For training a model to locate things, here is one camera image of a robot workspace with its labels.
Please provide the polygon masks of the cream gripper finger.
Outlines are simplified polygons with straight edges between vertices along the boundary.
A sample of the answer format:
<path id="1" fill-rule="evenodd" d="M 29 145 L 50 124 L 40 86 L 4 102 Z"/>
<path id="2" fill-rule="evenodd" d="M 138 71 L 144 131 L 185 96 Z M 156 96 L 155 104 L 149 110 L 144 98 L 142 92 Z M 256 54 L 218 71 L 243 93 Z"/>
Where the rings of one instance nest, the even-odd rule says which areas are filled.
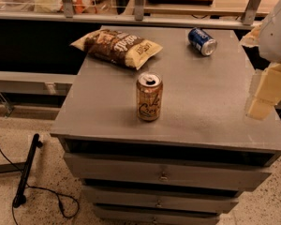
<path id="1" fill-rule="evenodd" d="M 247 48 L 258 47 L 259 45 L 259 32 L 260 26 L 255 26 L 250 32 L 248 32 L 245 36 L 240 40 L 240 44 Z"/>

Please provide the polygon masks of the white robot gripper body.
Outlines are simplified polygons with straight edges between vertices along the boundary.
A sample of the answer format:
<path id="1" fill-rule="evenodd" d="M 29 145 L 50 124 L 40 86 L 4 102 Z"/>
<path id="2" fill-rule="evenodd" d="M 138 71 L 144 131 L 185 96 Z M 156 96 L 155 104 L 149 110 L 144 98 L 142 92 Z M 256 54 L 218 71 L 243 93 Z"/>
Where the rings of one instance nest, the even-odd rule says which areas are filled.
<path id="1" fill-rule="evenodd" d="M 262 22 L 259 55 L 270 62 L 281 63 L 281 0 Z"/>

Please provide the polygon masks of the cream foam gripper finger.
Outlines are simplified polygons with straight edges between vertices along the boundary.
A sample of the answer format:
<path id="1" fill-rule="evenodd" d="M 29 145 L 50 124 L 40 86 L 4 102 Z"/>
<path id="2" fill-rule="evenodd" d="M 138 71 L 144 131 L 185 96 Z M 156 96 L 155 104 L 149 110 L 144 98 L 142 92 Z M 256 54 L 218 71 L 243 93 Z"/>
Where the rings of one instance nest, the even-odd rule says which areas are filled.
<path id="1" fill-rule="evenodd" d="M 281 101 L 281 64 L 271 63 L 264 70 L 257 69 L 252 76 L 246 115 L 264 120 Z"/>

